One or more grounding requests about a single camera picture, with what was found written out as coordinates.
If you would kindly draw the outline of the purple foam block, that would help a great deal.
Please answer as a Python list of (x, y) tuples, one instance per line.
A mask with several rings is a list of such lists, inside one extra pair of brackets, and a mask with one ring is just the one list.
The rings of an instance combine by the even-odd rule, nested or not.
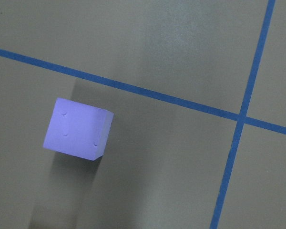
[(43, 147), (94, 161), (103, 156), (114, 114), (57, 98)]

